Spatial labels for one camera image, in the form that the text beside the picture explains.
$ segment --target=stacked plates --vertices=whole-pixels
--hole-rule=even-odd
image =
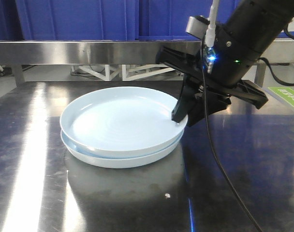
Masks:
[[[63,111],[61,138],[83,162],[130,168],[155,162],[174,150],[187,124],[171,120],[177,100],[141,87],[94,91]]]

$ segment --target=blue led light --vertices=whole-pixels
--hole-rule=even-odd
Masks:
[[[214,61],[215,59],[216,59],[215,56],[209,56],[209,57],[208,57],[208,60],[210,60],[210,61]]]

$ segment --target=metal table surface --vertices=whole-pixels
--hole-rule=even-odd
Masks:
[[[105,87],[141,86],[175,97],[181,82],[26,82],[0,98],[0,232],[254,232],[218,170],[205,122],[143,167],[113,170],[75,159],[59,116]],[[294,113],[276,99],[238,99],[210,117],[219,157],[266,232],[294,232]]]

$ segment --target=black cylinder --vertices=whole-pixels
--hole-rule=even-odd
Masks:
[[[294,17],[294,0],[243,0],[216,34],[210,78],[234,87]]]

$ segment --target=green led light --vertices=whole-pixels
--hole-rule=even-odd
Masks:
[[[238,59],[234,60],[234,62],[237,64],[241,64],[240,60],[238,60]]]

